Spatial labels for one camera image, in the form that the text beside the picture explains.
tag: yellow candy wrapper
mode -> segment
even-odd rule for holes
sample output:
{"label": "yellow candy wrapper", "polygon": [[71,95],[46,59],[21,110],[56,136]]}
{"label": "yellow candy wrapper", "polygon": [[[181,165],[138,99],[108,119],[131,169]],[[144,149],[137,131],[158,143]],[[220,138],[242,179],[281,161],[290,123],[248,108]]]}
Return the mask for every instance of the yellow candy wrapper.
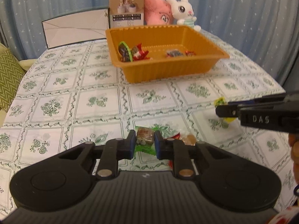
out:
{"label": "yellow candy wrapper", "polygon": [[[214,101],[214,106],[215,108],[218,106],[218,105],[227,105],[228,103],[225,101],[224,97],[221,97],[221,98],[218,98]],[[236,118],[223,118],[223,120],[226,122],[226,123],[231,123],[235,120]]]}

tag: white board with dark border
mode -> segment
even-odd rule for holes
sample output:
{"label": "white board with dark border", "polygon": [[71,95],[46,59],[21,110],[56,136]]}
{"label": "white board with dark border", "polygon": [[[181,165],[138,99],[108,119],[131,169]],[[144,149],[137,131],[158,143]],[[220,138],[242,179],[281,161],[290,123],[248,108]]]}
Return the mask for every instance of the white board with dark border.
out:
{"label": "white board with dark border", "polygon": [[47,47],[106,38],[109,28],[108,8],[52,18],[42,22]]}

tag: stuffed rabbit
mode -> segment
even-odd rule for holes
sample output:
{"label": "stuffed rabbit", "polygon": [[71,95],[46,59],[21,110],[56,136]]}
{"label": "stuffed rabbit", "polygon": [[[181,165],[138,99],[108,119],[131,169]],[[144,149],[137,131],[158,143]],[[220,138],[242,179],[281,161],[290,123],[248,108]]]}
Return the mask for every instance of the stuffed rabbit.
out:
{"label": "stuffed rabbit", "polygon": [[171,5],[172,16],[177,20],[176,24],[188,25],[196,31],[200,31],[199,25],[194,25],[196,17],[188,0],[166,0]]}

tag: ribbed gray surface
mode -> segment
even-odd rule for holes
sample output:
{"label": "ribbed gray surface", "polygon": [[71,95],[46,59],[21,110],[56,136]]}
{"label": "ribbed gray surface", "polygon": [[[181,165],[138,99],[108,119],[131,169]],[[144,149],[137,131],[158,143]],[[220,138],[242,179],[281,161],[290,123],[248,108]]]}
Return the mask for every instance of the ribbed gray surface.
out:
{"label": "ribbed gray surface", "polygon": [[193,182],[171,172],[121,172],[100,181],[81,203],[62,211],[37,213],[22,208],[4,224],[264,224],[276,212],[233,213],[207,201]]}

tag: metal screw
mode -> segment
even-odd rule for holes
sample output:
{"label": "metal screw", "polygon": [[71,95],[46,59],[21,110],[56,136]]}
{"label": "metal screw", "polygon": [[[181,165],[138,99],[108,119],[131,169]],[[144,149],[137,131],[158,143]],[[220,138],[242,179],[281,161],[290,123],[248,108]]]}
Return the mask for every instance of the metal screw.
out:
{"label": "metal screw", "polygon": [[101,169],[97,172],[100,177],[109,177],[112,174],[112,171],[109,169]]}
{"label": "metal screw", "polygon": [[191,169],[182,169],[178,172],[178,174],[183,177],[191,177],[194,174],[194,171]]}

